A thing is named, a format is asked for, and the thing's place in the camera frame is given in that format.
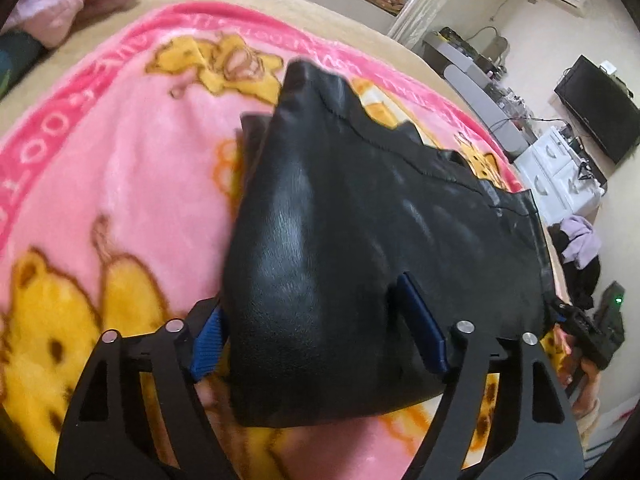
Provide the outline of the person's right hand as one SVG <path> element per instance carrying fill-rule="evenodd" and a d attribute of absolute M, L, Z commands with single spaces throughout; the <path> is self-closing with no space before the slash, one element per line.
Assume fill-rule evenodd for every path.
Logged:
<path fill-rule="evenodd" d="M 576 338 L 563 330 L 559 324 L 553 327 L 554 344 L 563 352 L 558 369 L 558 378 L 564 389 L 574 387 L 570 394 L 575 397 L 572 412 L 582 418 L 599 406 L 601 371 L 587 359 L 576 342 Z"/>

